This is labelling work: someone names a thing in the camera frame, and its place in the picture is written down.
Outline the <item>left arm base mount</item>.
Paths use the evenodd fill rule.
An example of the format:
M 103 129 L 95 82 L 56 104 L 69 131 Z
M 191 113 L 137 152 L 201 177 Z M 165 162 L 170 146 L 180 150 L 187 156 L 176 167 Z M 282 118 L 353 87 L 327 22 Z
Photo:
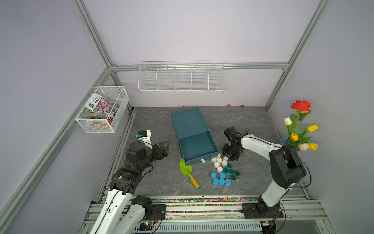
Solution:
M 141 221 L 143 220 L 165 220 L 166 217 L 166 205 L 139 205 L 139 204 L 133 204 L 130 206 L 130 208 L 135 208 L 136 210 L 139 210 L 139 212 L 135 212 L 140 218 Z

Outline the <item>teal top drawer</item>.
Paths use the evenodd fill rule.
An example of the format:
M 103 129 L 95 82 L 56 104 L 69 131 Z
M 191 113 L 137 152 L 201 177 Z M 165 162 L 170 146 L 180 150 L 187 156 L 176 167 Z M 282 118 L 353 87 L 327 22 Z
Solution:
M 178 141 L 181 156 L 186 166 L 209 161 L 219 154 L 211 132 L 188 136 Z

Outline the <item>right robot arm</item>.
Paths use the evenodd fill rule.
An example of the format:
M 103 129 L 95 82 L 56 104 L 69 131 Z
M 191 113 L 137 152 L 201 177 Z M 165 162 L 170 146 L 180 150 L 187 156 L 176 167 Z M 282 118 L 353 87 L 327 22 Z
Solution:
M 262 215 L 278 209 L 289 189 L 307 175 L 302 159 L 290 144 L 274 144 L 252 134 L 241 134 L 234 127 L 227 128 L 224 134 L 229 143 L 224 145 L 222 153 L 229 161 L 238 160 L 244 150 L 249 150 L 270 162 L 272 181 L 257 204 Z

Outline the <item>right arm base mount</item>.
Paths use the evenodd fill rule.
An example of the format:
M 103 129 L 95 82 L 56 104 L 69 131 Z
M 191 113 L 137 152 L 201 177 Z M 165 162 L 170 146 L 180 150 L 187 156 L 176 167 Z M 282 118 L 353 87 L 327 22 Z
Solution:
M 276 219 L 284 217 L 280 204 L 267 207 L 262 203 L 243 203 L 241 212 L 245 219 Z

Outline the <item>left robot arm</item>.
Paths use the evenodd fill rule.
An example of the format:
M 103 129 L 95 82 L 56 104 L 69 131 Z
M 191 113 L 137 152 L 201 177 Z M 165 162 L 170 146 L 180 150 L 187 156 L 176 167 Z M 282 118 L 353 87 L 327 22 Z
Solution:
M 141 195 L 133 198 L 133 194 L 143 177 L 154 169 L 156 161 L 168 156 L 169 144 L 169 141 L 158 144 L 136 141 L 129 145 L 124 167 L 112 177 L 91 234 L 130 234 L 144 218 L 155 214 L 162 218 L 159 211 L 153 211 L 151 198 Z

